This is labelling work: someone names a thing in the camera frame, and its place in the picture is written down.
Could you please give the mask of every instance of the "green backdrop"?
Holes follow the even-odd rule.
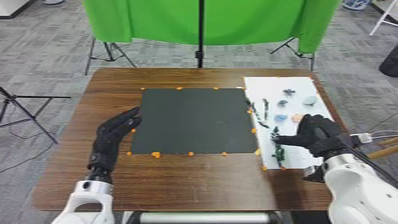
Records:
[[[205,44],[297,37],[299,52],[313,53],[338,4],[340,0],[206,0]],[[86,0],[84,5],[98,40],[198,44],[199,0]]]

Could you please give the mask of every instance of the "small toy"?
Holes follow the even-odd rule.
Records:
[[[151,156],[158,159],[160,158],[160,152],[153,152]]]
[[[309,96],[304,99],[302,104],[313,107],[317,102],[318,102],[318,97],[317,96]]]
[[[272,139],[279,136],[279,128],[276,126],[274,132],[270,133],[270,137]],[[272,157],[276,157],[277,159],[277,164],[281,169],[285,170],[285,166],[283,166],[283,161],[285,161],[285,148],[279,144],[276,144],[276,154],[272,155]]]
[[[286,100],[279,100],[279,102],[277,102],[277,106],[279,106],[279,107],[285,107],[286,103],[288,103]]]
[[[276,122],[285,122],[286,119],[288,119],[288,115],[285,114],[277,114],[274,117]]]
[[[283,92],[285,92],[285,94],[286,94],[288,96],[292,96],[292,95],[295,94],[295,90],[293,90],[293,89],[285,89]]]
[[[261,150],[256,149],[254,155],[260,156],[261,155]]]
[[[301,121],[302,121],[302,117],[304,117],[304,114],[295,114],[295,115],[292,116],[292,121],[293,121],[293,123],[301,123]]]
[[[265,127],[265,128],[270,128],[269,125],[267,125],[267,118],[269,118],[269,101],[267,99],[263,99],[263,103],[265,103],[265,119],[261,120],[261,117],[260,117],[260,113],[258,113],[258,110],[256,110],[256,106],[254,106],[254,102],[251,102],[249,99],[245,99],[245,102],[247,102],[247,105],[251,106],[251,109],[247,111],[249,114],[254,113],[256,115],[256,119],[258,119],[258,124]]]

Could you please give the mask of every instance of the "dark green mat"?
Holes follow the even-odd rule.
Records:
[[[242,89],[150,89],[134,154],[253,153],[258,148]]]

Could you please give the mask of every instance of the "wooden table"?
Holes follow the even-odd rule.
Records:
[[[87,174],[87,160],[103,121],[141,105],[141,88],[235,88],[244,76],[311,76],[336,121],[341,119],[308,70],[105,68],[94,73],[89,88],[62,134],[61,145],[34,191],[34,206],[62,210],[75,183]],[[125,138],[114,171],[114,210],[265,211],[327,210],[325,185],[302,181],[302,170],[263,171],[251,154],[128,156]]]

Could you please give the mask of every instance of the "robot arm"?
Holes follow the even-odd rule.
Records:
[[[112,177],[118,162],[119,144],[123,137],[141,124],[139,107],[119,114],[98,127],[98,137],[93,145],[89,159],[89,175],[78,181],[71,193],[64,211],[54,220],[54,224],[114,224],[112,213]],[[102,204],[102,212],[80,213],[77,208],[86,204]]]
[[[372,166],[347,150],[352,137],[320,115],[306,115],[297,136],[279,136],[279,144],[309,149],[324,157],[317,173],[333,192],[329,217],[334,224],[397,224],[398,190],[377,176]]]
[[[325,161],[324,171],[334,197],[333,223],[398,223],[398,190],[379,178],[370,165],[352,154],[341,154]]]

